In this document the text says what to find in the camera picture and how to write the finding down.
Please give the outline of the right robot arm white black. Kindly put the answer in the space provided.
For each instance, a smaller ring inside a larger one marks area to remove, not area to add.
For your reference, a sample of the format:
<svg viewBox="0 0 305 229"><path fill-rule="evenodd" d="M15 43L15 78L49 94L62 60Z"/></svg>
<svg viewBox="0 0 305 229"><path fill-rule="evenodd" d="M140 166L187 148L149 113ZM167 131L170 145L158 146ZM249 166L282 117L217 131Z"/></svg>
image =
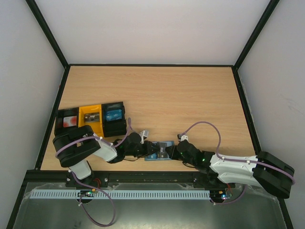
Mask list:
<svg viewBox="0 0 305 229"><path fill-rule="evenodd" d="M165 151L170 159L190 164L206 174L209 184L213 187L222 183L239 183L261 187L277 198L288 199L295 183L295 170L265 151L256 156L227 156L201 151L186 140L167 147Z"/></svg>

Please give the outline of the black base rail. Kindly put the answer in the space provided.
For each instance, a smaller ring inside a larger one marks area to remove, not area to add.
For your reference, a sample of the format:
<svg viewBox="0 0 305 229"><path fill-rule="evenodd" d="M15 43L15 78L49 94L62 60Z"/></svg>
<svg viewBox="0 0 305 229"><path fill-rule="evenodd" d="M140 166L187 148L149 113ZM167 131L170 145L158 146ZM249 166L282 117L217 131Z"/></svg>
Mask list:
<svg viewBox="0 0 305 229"><path fill-rule="evenodd" d="M208 181L208 176L200 172L143 172L143 171L93 171L82 182L99 187L108 187L112 184L188 184L194 188L216 190L222 188L234 188L235 184L225 184L215 179ZM64 183L68 187L80 187L72 174L68 171L52 170L28 170L23 185L28 182Z"/></svg>

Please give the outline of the black VIP card in tray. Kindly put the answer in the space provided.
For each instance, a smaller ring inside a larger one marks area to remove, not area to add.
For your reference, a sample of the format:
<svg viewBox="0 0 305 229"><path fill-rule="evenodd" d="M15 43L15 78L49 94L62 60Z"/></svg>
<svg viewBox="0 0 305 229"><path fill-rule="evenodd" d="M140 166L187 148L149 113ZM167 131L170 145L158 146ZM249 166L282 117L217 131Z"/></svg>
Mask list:
<svg viewBox="0 0 305 229"><path fill-rule="evenodd" d="M84 114L84 122L85 123L92 123L92 122L99 122L99 121L100 121L100 113L99 112Z"/></svg>

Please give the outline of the black tray right compartment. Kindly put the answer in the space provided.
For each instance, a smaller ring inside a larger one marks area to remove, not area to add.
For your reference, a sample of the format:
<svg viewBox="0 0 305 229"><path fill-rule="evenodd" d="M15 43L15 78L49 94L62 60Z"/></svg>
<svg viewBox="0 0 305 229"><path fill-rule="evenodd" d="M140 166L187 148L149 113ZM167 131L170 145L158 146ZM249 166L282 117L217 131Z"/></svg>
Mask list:
<svg viewBox="0 0 305 229"><path fill-rule="evenodd" d="M122 119L107 122L105 119L105 113L108 110L122 110ZM125 119L125 108L123 102L102 104L102 126L104 137L125 135L127 132L127 124Z"/></svg>

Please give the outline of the black tray compartment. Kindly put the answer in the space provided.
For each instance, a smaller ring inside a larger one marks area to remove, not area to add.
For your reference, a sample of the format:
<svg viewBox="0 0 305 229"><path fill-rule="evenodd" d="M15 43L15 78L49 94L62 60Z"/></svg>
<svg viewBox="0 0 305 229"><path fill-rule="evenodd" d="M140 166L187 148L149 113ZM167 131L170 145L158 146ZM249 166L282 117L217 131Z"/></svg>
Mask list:
<svg viewBox="0 0 305 229"><path fill-rule="evenodd" d="M79 108L58 110L55 119L54 135L58 136L72 129L78 128Z"/></svg>
<svg viewBox="0 0 305 229"><path fill-rule="evenodd" d="M105 119L105 113L108 110L122 110L122 119L107 122ZM104 137L125 135L127 132L127 124L125 119L125 108L123 102L102 104L102 126Z"/></svg>

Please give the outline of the blue card in tray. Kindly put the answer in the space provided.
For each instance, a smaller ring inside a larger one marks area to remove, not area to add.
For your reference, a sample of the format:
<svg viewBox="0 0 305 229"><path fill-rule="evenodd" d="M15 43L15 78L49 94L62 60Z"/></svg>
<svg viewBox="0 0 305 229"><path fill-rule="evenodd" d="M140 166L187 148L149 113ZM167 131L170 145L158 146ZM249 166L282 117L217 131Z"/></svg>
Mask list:
<svg viewBox="0 0 305 229"><path fill-rule="evenodd" d="M116 110L108 110L105 113L105 119L107 122L121 120L122 119L122 110L116 109Z"/></svg>

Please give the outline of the black aluminium frame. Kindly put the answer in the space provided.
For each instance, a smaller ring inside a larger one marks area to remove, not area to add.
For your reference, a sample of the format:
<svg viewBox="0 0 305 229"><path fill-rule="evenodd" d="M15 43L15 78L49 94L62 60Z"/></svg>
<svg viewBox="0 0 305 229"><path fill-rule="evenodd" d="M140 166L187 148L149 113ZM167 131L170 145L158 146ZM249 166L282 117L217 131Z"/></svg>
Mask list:
<svg viewBox="0 0 305 229"><path fill-rule="evenodd" d="M245 47L243 48L241 54L239 55L236 63L234 65L230 65L229 67L232 69L236 88L240 97L241 105L243 108L244 116L247 122L248 130L250 133L250 137L252 140L252 144L254 147L254 151L256 154L258 154L261 151L261 146L257 137L257 133L255 130L255 126L253 123L253 118L248 106L248 102L246 101L246 96L245 92L241 83L241 79L238 73L238 69L241 67L243 61L245 60L246 56L248 55L249 51L251 50L252 46L254 45L255 41L257 40L259 34L263 30L264 26L268 22L268 19L272 15L273 11L275 10L276 6L278 5L280 0L270 0L267 7L265 8L261 18L259 19L255 29L253 30L250 38L248 39ZM38 158L36 160L35 168L32 170L28 170L26 172L25 178L22 182L21 188L19 190L15 205L13 207L10 219L7 224L7 228L11 229L15 225L17 214L19 212L20 206L21 206L21 201L23 199L23 196L25 194L25 189L26 185L29 182L44 182L44 181L55 181L55 182L60 182L63 181L63 178L65 176L64 172L60 171L55 171L55 170L50 170L50 171L41 171L41 165L42 165L42 160L45 155L46 147L47 147L47 138L50 137L51 135L51 125L55 122L55 115L57 113L58 107L59 107L59 102L62 98L62 94L64 91L64 87L66 85L66 81L68 78L68 74L70 71L70 68L73 66L72 64L69 64L64 57L55 37L53 36L41 10L39 9L39 6L37 5L36 1L34 0L26 0L29 9L31 10L32 14L34 15L36 21L38 22L39 26L41 27L42 31L44 32L46 38L48 39L51 47L55 51L55 54L57 55L58 59L60 60L61 64L64 67L64 73L61 79L61 83L59 86L59 90L55 99L55 104L52 108L51 116L48 122L48 126L43 138L43 142L38 154Z"/></svg>

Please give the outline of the teal leather card holder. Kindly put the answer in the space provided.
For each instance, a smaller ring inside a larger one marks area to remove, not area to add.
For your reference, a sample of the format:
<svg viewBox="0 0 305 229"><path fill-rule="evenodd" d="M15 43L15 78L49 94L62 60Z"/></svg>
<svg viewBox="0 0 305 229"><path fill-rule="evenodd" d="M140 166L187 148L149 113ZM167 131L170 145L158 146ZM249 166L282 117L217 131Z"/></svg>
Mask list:
<svg viewBox="0 0 305 229"><path fill-rule="evenodd" d="M166 161L171 160L168 153L166 152L166 148L173 146L174 141L161 141L161 142L153 142L159 146L159 150L156 153L153 153L144 158L145 161Z"/></svg>

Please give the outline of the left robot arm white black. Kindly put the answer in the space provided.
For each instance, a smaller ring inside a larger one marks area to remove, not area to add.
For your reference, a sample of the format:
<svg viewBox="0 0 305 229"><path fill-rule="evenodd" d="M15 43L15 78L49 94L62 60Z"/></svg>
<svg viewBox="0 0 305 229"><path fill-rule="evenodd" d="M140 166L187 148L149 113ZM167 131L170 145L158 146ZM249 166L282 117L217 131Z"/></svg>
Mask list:
<svg viewBox="0 0 305 229"><path fill-rule="evenodd" d="M77 179L84 180L92 175L92 168L87 161L91 155L115 164L127 156L139 159L157 153L159 144L147 141L147 136L147 130L131 132L123 139L110 143L94 133L89 125L85 125L56 136L52 142L61 167L68 168Z"/></svg>

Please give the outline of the yellow tray middle compartment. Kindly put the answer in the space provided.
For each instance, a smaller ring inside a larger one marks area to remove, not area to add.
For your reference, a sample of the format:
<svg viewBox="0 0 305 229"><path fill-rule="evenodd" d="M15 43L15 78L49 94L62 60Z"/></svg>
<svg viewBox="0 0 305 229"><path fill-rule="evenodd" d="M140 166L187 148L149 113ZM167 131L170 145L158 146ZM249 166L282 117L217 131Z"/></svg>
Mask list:
<svg viewBox="0 0 305 229"><path fill-rule="evenodd" d="M84 114L87 113L94 113L99 112L100 113L100 121L99 122L92 122L92 123L85 123L84 122ZM102 105L88 105L88 106L80 106L79 107L79 120L78 120L78 127L89 125L93 132L97 136L104 137L103 133L103 126L102 126Z"/></svg>

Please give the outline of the black tray left compartment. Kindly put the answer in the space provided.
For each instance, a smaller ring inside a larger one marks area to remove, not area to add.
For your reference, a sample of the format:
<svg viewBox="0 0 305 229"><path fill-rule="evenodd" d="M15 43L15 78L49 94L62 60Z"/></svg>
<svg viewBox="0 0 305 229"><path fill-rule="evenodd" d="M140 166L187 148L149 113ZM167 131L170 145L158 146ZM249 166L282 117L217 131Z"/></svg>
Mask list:
<svg viewBox="0 0 305 229"><path fill-rule="evenodd" d="M54 135L58 136L72 129L78 128L79 108L58 110L55 119Z"/></svg>

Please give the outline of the black vip card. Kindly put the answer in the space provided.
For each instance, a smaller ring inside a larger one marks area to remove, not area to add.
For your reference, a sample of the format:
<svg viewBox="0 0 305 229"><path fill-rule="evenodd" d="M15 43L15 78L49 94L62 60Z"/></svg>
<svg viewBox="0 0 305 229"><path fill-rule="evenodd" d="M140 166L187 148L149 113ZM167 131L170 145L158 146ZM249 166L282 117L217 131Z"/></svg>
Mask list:
<svg viewBox="0 0 305 229"><path fill-rule="evenodd" d="M169 156L166 152L166 147L167 147L167 143L166 142L158 142L157 145L159 146L159 151L157 152L158 155L158 159L159 160L164 160L164 159L168 159Z"/></svg>
<svg viewBox="0 0 305 229"><path fill-rule="evenodd" d="M99 121L100 121L100 113L99 112L84 114L84 122L85 123L92 123L92 122L99 122Z"/></svg>

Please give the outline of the red white card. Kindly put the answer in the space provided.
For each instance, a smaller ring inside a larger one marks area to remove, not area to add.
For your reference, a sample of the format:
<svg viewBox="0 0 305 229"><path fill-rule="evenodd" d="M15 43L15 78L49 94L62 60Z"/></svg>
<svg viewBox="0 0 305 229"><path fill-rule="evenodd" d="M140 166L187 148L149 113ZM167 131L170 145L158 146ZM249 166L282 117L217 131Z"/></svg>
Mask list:
<svg viewBox="0 0 305 229"><path fill-rule="evenodd" d="M74 127L77 126L78 121L77 121L77 116L66 116L63 118L63 127L68 128L68 127Z"/></svg>

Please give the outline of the blue VIP card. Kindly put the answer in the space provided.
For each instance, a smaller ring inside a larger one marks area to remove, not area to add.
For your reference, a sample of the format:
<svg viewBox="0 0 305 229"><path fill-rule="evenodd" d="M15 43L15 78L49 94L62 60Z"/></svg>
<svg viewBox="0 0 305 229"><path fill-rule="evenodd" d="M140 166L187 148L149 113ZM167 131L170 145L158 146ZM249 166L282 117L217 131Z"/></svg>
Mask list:
<svg viewBox="0 0 305 229"><path fill-rule="evenodd" d="M145 158L145 161L155 161L158 159L157 153L151 154Z"/></svg>

